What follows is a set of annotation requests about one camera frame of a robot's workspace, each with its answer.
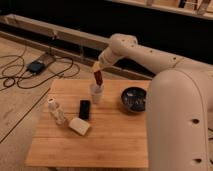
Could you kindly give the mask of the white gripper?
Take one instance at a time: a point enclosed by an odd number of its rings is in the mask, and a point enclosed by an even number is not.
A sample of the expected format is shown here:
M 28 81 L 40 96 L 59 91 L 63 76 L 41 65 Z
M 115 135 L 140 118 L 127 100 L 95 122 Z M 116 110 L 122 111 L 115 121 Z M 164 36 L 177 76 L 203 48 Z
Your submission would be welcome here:
M 93 72 L 98 72 L 104 68 L 113 66 L 118 60 L 122 58 L 121 55 L 116 54 L 111 50 L 110 47 L 107 47 L 105 50 L 101 52 L 98 57 L 98 61 L 96 61 L 92 66 Z

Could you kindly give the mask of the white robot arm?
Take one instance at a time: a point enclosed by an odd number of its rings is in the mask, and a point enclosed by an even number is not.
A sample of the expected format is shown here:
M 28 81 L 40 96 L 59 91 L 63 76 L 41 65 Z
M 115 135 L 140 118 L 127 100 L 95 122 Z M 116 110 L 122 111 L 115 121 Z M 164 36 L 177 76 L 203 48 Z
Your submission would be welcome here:
M 213 64 L 142 46 L 116 33 L 97 70 L 127 57 L 155 74 L 146 102 L 150 171 L 210 171 L 208 116 L 213 114 Z

